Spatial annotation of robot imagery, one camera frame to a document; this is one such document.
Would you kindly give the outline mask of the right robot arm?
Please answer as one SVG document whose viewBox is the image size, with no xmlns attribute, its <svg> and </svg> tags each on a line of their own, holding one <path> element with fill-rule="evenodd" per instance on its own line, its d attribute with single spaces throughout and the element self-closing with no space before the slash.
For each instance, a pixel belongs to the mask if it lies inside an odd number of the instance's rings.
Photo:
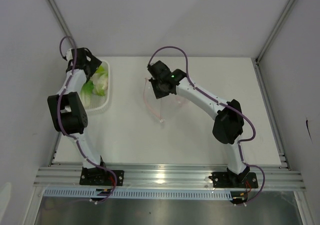
<svg viewBox="0 0 320 225">
<path fill-rule="evenodd" d="M 181 69 L 171 71 L 162 61 L 147 65 L 149 79 L 157 99 L 170 94 L 178 95 L 205 111 L 214 121 L 212 134 L 225 145 L 228 157 L 228 181 L 234 187 L 246 182 L 250 168 L 242 161 L 238 142 L 243 133 L 244 118 L 240 115 L 240 103 L 233 99 L 226 101 L 213 94 L 205 94 L 197 87 L 188 74 Z"/>
</svg>

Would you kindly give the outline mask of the clear zip top bag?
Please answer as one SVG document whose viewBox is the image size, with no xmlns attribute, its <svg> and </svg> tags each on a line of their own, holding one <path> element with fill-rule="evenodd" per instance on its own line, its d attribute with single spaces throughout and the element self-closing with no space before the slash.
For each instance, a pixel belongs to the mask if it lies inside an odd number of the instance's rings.
<svg viewBox="0 0 320 225">
<path fill-rule="evenodd" d="M 148 113 L 160 123 L 172 120 L 189 101 L 179 95 L 170 94 L 162 98 L 156 98 L 152 84 L 148 77 L 144 78 L 143 102 Z"/>
</svg>

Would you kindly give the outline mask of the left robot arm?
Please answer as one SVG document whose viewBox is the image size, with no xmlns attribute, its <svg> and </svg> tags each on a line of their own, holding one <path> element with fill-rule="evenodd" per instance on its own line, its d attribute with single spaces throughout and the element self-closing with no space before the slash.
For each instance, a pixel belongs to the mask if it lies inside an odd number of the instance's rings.
<svg viewBox="0 0 320 225">
<path fill-rule="evenodd" d="M 64 56 L 67 61 L 66 79 L 61 89 L 47 98 L 53 126 L 78 149 L 84 169 L 101 165 L 101 155 L 94 148 L 87 133 L 88 116 L 80 93 L 102 64 L 88 48 L 71 48 Z"/>
</svg>

